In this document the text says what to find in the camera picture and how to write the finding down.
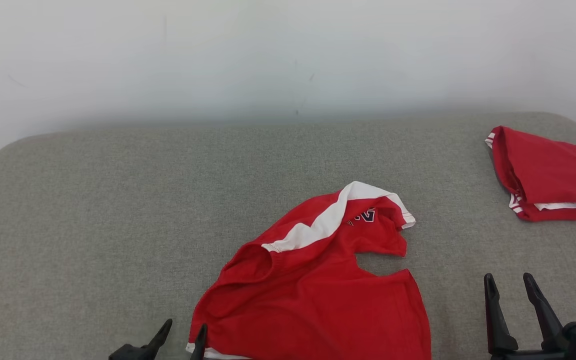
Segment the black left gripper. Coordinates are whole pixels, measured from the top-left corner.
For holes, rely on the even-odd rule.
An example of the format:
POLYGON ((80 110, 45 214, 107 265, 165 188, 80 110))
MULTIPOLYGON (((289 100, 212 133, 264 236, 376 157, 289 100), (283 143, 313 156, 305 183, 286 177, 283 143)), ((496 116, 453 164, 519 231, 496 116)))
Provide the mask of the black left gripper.
MULTIPOLYGON (((124 344, 111 353, 108 356, 108 360, 155 360, 160 348, 164 346, 169 337, 172 325, 173 319, 167 319, 148 344, 140 347, 124 344)), ((204 323, 195 337, 194 349, 191 352, 190 360, 203 360, 205 358, 207 333, 208 326, 204 323)))

